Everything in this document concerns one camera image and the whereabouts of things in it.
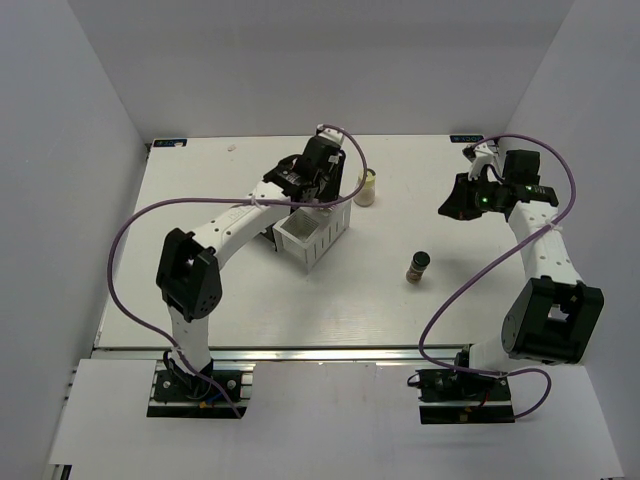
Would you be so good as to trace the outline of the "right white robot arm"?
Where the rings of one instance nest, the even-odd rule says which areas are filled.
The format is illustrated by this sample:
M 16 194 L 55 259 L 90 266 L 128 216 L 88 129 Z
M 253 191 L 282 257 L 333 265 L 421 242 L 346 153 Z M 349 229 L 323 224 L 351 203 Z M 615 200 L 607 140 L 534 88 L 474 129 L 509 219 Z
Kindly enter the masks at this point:
M 488 212 L 504 215 L 516 241 L 525 285 L 506 313 L 500 333 L 470 346 L 468 360 L 451 374 L 453 390 L 472 399 L 488 385 L 485 371 L 510 372 L 536 364 L 575 365 L 582 361 L 604 307 L 601 289 L 586 285 L 575 269 L 560 228 L 558 199 L 540 183 L 540 155 L 510 150 L 497 180 L 497 165 L 486 146 L 467 147 L 471 165 L 457 174 L 439 214 L 470 221 Z

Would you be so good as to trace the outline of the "right blue table sticker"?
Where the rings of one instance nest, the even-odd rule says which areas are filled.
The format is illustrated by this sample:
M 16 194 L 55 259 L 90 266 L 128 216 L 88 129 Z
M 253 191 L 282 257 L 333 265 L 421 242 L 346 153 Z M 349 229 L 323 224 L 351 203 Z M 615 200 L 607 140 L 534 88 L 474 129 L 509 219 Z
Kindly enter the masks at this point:
M 474 134 L 451 134 L 449 139 L 452 143 L 475 144 L 483 140 L 484 136 Z

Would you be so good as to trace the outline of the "aluminium table front rail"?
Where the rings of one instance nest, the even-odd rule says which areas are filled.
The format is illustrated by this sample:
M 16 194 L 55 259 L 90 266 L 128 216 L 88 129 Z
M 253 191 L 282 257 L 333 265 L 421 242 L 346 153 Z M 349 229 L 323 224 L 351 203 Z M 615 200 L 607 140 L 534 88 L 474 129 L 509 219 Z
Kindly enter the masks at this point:
M 97 348 L 92 359 L 104 360 L 160 360 L 166 347 L 160 348 Z M 410 346 L 396 347 L 313 347 L 313 348 L 212 348 L 215 361 L 420 361 L 418 349 Z

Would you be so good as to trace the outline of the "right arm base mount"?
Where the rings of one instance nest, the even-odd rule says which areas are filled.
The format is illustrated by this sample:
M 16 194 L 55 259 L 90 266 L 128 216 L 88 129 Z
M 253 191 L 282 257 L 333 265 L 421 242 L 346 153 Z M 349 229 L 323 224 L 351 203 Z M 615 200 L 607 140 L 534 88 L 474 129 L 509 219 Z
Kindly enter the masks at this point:
M 515 422 L 506 379 L 448 369 L 416 370 L 406 382 L 418 392 L 422 425 Z

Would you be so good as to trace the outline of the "black two-slot organizer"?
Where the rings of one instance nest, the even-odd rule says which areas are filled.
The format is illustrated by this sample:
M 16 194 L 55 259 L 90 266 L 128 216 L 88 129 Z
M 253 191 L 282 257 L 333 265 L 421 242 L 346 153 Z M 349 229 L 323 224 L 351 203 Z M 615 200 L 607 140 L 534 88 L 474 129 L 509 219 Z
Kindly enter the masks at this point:
M 274 230 L 273 230 L 273 224 L 268 225 L 264 230 L 262 230 L 259 233 L 259 237 L 263 238 L 265 241 L 267 241 L 272 249 L 274 251 L 278 250 L 277 244 L 276 244 L 276 240 L 275 240 L 275 234 L 274 234 Z

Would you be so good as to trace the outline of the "white bottle yellow cap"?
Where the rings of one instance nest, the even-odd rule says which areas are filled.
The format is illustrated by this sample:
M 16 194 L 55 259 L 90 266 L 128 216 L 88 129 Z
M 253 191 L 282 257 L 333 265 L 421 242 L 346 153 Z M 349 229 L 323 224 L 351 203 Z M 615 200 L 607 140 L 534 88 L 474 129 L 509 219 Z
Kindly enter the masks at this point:
M 376 198 L 376 172 L 367 168 L 362 170 L 357 179 L 356 186 L 361 186 L 358 194 L 354 196 L 353 201 L 360 207 L 371 206 Z

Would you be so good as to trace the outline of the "blue table sticker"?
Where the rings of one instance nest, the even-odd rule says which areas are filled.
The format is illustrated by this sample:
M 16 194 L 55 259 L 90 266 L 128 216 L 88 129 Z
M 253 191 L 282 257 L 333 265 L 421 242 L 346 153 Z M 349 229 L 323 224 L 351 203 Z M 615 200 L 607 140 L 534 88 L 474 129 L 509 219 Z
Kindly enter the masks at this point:
M 178 139 L 155 139 L 152 143 L 153 148 L 180 148 L 187 145 L 186 138 Z
M 484 136 L 474 134 L 451 134 L 449 139 L 452 143 L 475 144 L 483 140 Z

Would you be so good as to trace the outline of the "white two-slot organizer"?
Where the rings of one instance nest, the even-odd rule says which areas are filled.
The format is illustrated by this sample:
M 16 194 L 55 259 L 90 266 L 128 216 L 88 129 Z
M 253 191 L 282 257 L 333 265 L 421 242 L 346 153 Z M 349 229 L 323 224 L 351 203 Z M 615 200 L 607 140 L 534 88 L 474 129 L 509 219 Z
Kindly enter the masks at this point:
M 351 201 L 328 209 L 299 208 L 274 224 L 276 251 L 309 273 L 349 228 Z

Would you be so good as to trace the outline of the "left blue table sticker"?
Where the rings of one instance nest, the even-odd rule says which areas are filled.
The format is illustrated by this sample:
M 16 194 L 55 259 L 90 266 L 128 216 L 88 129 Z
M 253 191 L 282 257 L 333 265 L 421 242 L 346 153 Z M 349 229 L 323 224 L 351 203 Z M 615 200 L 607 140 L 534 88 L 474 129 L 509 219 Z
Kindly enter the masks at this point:
M 155 139 L 152 143 L 153 148 L 180 148 L 187 145 L 186 138 L 178 139 Z

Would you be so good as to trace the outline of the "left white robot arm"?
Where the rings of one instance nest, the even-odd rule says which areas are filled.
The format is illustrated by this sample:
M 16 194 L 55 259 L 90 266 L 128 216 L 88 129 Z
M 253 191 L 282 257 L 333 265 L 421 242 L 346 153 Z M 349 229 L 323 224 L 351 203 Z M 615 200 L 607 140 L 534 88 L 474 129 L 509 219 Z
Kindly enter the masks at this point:
M 165 237 L 156 284 L 180 347 L 169 354 L 169 368 L 188 398 L 202 398 L 211 387 L 208 316 L 222 299 L 222 268 L 246 243 L 291 213 L 290 206 L 266 206 L 266 200 L 308 204 L 338 199 L 346 160 L 343 142 L 334 129 L 317 133 L 302 153 L 280 160 L 263 176 L 248 194 L 248 204 L 233 205 L 188 232 L 175 228 Z

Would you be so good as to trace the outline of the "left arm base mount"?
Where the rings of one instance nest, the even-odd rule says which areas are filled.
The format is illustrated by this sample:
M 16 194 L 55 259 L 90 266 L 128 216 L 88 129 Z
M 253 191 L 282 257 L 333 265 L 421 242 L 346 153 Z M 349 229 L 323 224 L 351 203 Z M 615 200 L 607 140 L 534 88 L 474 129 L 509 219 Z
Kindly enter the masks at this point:
M 185 384 L 166 366 L 157 366 L 146 411 L 148 418 L 232 419 L 244 416 L 251 397 L 253 375 L 249 371 L 214 369 L 211 377 L 233 403 L 215 386 L 199 378 Z

